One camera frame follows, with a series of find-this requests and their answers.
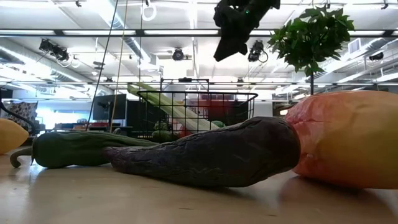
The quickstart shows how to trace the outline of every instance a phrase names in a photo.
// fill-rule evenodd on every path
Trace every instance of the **black wire basket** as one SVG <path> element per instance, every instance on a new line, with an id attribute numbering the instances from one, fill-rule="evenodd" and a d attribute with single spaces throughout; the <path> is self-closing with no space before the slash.
<path id="1" fill-rule="evenodd" d="M 254 116 L 254 99 L 258 96 L 202 91 L 138 91 L 137 94 L 142 103 L 138 108 L 139 134 L 135 137 L 155 142 L 174 141 L 215 126 L 241 123 Z M 171 101 L 154 103 L 150 95 L 168 96 Z"/>

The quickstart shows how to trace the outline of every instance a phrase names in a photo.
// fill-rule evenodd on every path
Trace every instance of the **table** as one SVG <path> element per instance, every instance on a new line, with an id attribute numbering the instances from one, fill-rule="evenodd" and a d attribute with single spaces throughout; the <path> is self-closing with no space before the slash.
<path id="1" fill-rule="evenodd" d="M 293 172 L 240 189 L 201 189 L 110 165 L 20 169 L 0 156 L 0 223 L 398 223 L 398 191 L 346 190 Z"/>

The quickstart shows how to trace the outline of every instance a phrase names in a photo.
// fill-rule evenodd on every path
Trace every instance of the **green onion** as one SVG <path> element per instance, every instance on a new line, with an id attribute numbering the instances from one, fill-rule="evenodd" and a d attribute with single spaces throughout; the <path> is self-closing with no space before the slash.
<path id="1" fill-rule="evenodd" d="M 139 86 L 145 90 L 156 91 L 155 88 L 152 88 L 145 83 L 134 83 L 134 85 Z M 186 109 L 184 105 L 170 99 L 163 93 L 144 93 L 138 95 L 137 92 L 140 90 L 132 87 L 131 85 L 127 87 L 127 90 L 129 93 L 135 96 L 142 97 L 154 106 L 161 105 L 160 109 L 166 112 L 169 116 L 176 119 L 181 124 L 183 124 L 187 131 L 197 133 L 198 130 L 206 131 L 219 128 L 217 125 L 209 122 L 204 118 L 199 117 L 195 112 L 190 109 Z"/>

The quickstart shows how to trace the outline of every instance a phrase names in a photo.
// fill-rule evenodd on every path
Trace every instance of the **potted plant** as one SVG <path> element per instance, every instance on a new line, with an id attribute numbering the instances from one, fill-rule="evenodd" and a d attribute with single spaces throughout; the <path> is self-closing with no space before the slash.
<path id="1" fill-rule="evenodd" d="M 342 43 L 350 39 L 349 30 L 354 30 L 352 20 L 343 15 L 343 8 L 327 11 L 325 7 L 306 9 L 293 21 L 281 29 L 276 29 L 268 44 L 272 53 L 278 51 L 278 58 L 295 67 L 295 72 L 305 67 L 306 76 L 311 76 L 311 95 L 313 94 L 313 74 L 324 72 L 318 62 L 328 57 L 339 60 Z"/>

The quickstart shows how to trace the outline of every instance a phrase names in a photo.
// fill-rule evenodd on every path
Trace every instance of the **yellow squash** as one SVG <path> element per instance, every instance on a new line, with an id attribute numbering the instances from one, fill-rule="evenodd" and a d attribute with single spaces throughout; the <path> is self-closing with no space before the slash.
<path id="1" fill-rule="evenodd" d="M 29 133 L 13 121 L 0 119 L 0 155 L 18 148 Z"/>
<path id="2" fill-rule="evenodd" d="M 398 94 L 341 91 L 289 110 L 300 138 L 300 175 L 336 185 L 398 189 Z"/>

